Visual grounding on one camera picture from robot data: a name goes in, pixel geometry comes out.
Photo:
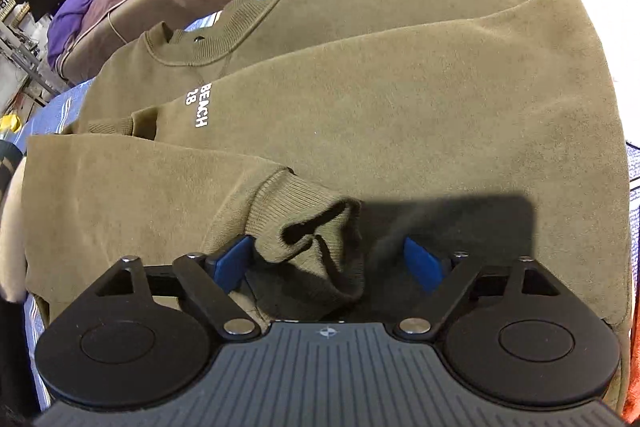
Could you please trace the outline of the red orange cloth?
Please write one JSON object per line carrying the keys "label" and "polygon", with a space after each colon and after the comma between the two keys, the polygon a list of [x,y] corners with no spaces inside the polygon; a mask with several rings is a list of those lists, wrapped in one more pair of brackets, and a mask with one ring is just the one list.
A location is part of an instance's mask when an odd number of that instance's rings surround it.
{"label": "red orange cloth", "polygon": [[632,424],[640,416],[640,314],[639,307],[634,312],[634,327],[631,331],[630,380],[623,419]]}

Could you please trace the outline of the checkered navy cream blanket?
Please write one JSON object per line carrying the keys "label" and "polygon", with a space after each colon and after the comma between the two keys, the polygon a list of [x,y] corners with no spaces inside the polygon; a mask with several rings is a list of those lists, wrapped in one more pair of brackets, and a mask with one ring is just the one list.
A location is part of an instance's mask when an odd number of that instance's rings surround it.
{"label": "checkered navy cream blanket", "polygon": [[13,143],[1,141],[1,298],[9,303],[26,299],[22,188],[26,159]]}

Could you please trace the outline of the purple cloth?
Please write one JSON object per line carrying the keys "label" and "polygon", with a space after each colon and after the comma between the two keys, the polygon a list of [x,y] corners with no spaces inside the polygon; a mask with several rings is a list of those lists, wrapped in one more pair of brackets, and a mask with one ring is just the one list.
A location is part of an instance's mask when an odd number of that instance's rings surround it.
{"label": "purple cloth", "polygon": [[96,0],[65,0],[55,13],[50,23],[48,37],[47,62],[50,69],[63,52],[73,43],[81,33],[82,21]]}

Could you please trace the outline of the white cloth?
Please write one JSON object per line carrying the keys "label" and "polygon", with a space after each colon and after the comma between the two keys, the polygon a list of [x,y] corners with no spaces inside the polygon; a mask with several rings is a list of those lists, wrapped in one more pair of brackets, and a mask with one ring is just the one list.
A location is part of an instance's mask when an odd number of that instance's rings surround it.
{"label": "white cloth", "polygon": [[601,41],[626,141],[639,145],[639,0],[580,0]]}

